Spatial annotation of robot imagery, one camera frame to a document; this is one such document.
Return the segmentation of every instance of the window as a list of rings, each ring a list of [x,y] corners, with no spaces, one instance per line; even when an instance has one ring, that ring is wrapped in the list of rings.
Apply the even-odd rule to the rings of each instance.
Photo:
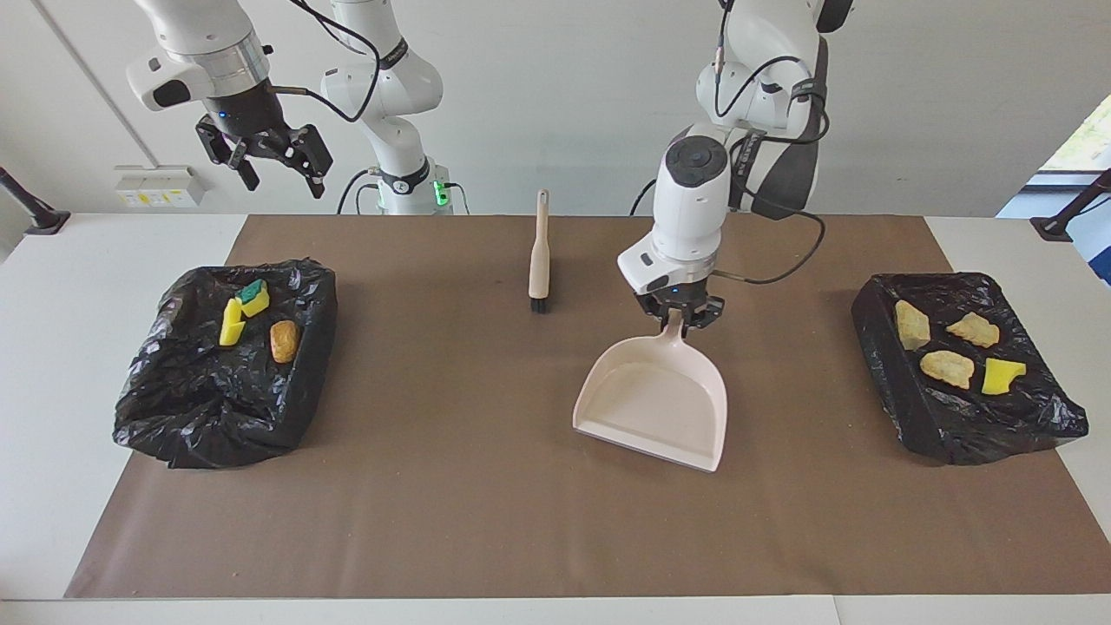
[[[1109,167],[1111,167],[1111,95],[1088,115],[1041,171],[1044,173],[1103,171]]]

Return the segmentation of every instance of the white dustpan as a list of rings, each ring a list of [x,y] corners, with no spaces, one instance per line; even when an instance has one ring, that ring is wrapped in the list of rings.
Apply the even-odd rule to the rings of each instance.
[[[672,311],[659,336],[622,341],[594,363],[574,430],[664,461],[713,472],[725,444],[725,383],[683,343]]]

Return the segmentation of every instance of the white table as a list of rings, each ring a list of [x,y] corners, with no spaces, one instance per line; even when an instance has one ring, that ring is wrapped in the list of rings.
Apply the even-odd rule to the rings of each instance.
[[[0,264],[0,623],[1087,624],[1111,595],[467,601],[60,601],[129,452],[110,421],[159,295],[223,263],[243,215],[77,214]],[[953,269],[1003,286],[1092,433],[1059,453],[1111,536],[1111,291],[1029,223],[928,219]],[[49,434],[49,440],[42,435]]]

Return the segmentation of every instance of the food piece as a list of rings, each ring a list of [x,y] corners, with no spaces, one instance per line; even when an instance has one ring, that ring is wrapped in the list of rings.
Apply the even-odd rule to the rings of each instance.
[[[1025,363],[1012,363],[998,359],[988,359],[983,374],[983,394],[1003,395],[1011,392],[1011,383],[1019,376],[1027,375]]]
[[[922,356],[919,366],[931,379],[964,391],[969,390],[969,381],[975,372],[975,364],[971,360],[952,352],[931,352]]]
[[[895,326],[899,329],[899,341],[908,352],[930,343],[930,319],[903,299],[895,302]]]
[[[234,296],[228,300],[223,306],[223,323],[220,324],[220,346],[231,347],[239,343],[240,335],[243,334],[243,306]]]
[[[299,334],[297,324],[289,320],[270,326],[270,355],[274,357],[274,363],[284,365],[293,362],[293,357],[297,356]]]
[[[959,336],[978,347],[991,347],[999,343],[999,326],[988,320],[969,312],[963,320],[945,329],[950,334]]]
[[[270,291],[262,280],[254,280],[247,284],[237,294],[240,303],[243,304],[243,315],[253,317],[270,305]]]

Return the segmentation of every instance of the brown table mat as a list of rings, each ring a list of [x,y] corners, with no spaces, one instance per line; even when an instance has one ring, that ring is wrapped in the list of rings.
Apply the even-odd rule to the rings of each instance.
[[[134,455],[67,596],[1111,592],[1057,453],[945,467],[902,448],[849,306],[872,273],[950,266],[920,218],[828,220],[791,279],[711,281],[725,314],[690,343],[725,380],[729,431],[708,475],[571,430],[598,356],[657,332],[614,260],[650,220],[552,219],[537,316],[529,218],[251,216],[229,263],[338,274],[303,446],[222,472]],[[774,274],[813,228],[730,216],[719,266]]]

